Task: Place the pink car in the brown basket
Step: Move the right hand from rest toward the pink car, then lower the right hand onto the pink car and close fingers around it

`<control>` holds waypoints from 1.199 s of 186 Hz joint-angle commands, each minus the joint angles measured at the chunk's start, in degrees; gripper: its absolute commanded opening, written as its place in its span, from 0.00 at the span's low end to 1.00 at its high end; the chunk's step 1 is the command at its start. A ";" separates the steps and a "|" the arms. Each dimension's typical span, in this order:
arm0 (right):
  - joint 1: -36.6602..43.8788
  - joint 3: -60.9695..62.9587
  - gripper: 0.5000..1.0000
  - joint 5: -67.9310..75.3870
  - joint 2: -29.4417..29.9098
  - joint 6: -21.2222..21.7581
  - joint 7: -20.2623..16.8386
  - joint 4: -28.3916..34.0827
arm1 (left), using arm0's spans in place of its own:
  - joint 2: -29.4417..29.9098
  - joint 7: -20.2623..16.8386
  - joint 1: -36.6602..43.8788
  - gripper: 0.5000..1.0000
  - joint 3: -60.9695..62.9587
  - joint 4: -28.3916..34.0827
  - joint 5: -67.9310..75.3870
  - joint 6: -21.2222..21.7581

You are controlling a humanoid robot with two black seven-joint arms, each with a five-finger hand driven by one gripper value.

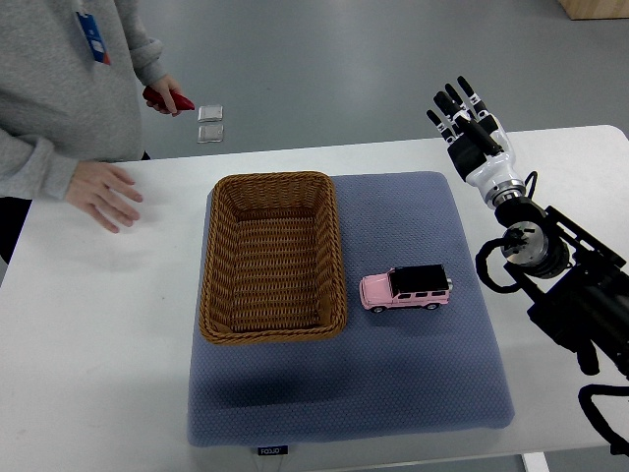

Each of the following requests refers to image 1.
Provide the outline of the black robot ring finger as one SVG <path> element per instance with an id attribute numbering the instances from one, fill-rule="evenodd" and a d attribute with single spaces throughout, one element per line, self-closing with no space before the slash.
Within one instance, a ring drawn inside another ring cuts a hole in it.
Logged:
<path id="1" fill-rule="evenodd" d="M 460 112 L 460 106 L 456 101 L 445 91 L 440 90 L 434 97 L 433 101 L 439 110 L 448 119 L 450 125 L 455 128 L 458 126 L 456 119 L 457 114 Z"/>

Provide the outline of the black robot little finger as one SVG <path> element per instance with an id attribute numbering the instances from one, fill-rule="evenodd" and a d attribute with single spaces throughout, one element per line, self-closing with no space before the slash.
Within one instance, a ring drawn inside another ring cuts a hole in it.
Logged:
<path id="1" fill-rule="evenodd" d="M 427 116 L 441 137 L 448 144 L 453 144 L 456 141 L 457 135 L 453 132 L 452 128 L 445 124 L 433 110 L 429 109 L 427 111 Z"/>

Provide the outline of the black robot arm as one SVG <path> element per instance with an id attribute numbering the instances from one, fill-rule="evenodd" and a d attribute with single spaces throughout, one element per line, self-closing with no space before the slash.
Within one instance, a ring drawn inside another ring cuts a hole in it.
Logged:
<path id="1" fill-rule="evenodd" d="M 447 143 L 460 178 L 476 188 L 505 231 L 475 257 L 490 290 L 525 292 L 530 320 L 573 352 L 582 372 L 600 370 L 602 351 L 628 373 L 628 275 L 624 260 L 552 206 L 533 200 L 538 175 L 521 178 L 499 120 L 464 77 L 433 98 L 427 116 Z"/>

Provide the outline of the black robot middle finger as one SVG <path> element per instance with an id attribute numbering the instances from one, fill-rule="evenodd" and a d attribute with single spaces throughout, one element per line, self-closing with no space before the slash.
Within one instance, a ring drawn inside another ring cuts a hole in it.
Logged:
<path id="1" fill-rule="evenodd" d="M 448 118 L 454 118 L 456 114 L 469 118 L 469 109 L 463 98 L 453 85 L 447 83 L 444 86 L 445 94 L 448 96 L 449 105 L 446 106 L 445 114 Z"/>

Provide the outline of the person's left hand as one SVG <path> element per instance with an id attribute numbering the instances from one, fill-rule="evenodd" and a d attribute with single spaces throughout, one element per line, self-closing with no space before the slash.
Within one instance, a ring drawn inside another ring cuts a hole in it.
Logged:
<path id="1" fill-rule="evenodd" d="M 165 99 L 166 107 L 162 108 L 159 105 L 156 105 L 150 101 L 146 101 L 146 105 L 155 109 L 156 111 L 162 114 L 170 114 L 172 116 L 179 115 L 182 111 L 178 111 L 175 107 L 173 99 L 170 96 L 170 91 L 175 90 L 179 94 L 181 94 L 181 87 L 170 75 L 166 74 L 162 78 L 158 79 L 153 84 L 147 86 L 158 91 Z"/>

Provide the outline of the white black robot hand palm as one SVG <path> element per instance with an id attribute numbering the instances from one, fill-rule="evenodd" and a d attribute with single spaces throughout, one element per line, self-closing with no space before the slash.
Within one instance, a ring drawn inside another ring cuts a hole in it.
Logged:
<path id="1" fill-rule="evenodd" d="M 488 207 L 498 207 L 507 200 L 523 197 L 525 183 L 515 172 L 515 151 L 499 120 L 487 113 L 478 122 L 486 132 L 503 147 L 498 155 L 486 155 L 461 131 L 461 116 L 457 114 L 457 127 L 450 127 L 457 135 L 453 144 L 448 144 L 448 155 L 462 180 L 477 188 Z"/>

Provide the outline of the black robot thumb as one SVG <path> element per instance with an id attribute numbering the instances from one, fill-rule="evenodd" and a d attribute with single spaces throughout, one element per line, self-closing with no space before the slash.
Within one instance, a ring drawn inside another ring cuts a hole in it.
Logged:
<path id="1" fill-rule="evenodd" d="M 503 147 L 478 122 L 462 117 L 461 131 L 483 154 L 498 155 L 503 152 Z"/>

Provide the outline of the person's right hand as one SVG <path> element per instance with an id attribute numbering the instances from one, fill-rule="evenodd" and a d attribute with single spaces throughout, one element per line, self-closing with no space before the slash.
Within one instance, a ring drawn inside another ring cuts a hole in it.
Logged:
<path id="1" fill-rule="evenodd" d="M 81 161 L 70 180 L 65 201 L 116 234 L 121 226 L 132 227 L 141 218 L 132 203 L 141 203 L 143 196 L 134 186 L 134 179 L 116 165 Z"/>

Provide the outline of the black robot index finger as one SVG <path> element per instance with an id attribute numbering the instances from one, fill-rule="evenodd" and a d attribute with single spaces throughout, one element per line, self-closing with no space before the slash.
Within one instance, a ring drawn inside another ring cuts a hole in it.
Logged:
<path id="1" fill-rule="evenodd" d="M 469 103 L 472 105 L 472 109 L 476 116 L 487 116 L 487 108 L 480 96 L 475 92 L 469 82 L 463 77 L 457 78 L 457 83 L 461 90 L 466 94 Z"/>

